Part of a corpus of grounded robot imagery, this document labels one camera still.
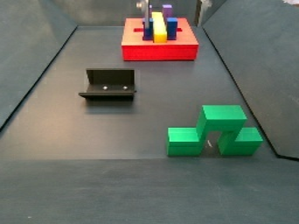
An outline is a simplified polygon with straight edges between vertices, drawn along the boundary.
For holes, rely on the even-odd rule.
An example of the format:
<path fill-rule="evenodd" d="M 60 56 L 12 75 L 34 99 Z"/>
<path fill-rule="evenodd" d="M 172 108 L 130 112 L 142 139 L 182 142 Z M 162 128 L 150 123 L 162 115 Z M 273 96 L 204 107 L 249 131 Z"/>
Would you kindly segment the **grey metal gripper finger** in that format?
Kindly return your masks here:
<path fill-rule="evenodd" d="M 136 3 L 136 8 L 144 13 L 144 20 L 150 21 L 150 0 L 140 0 Z"/>

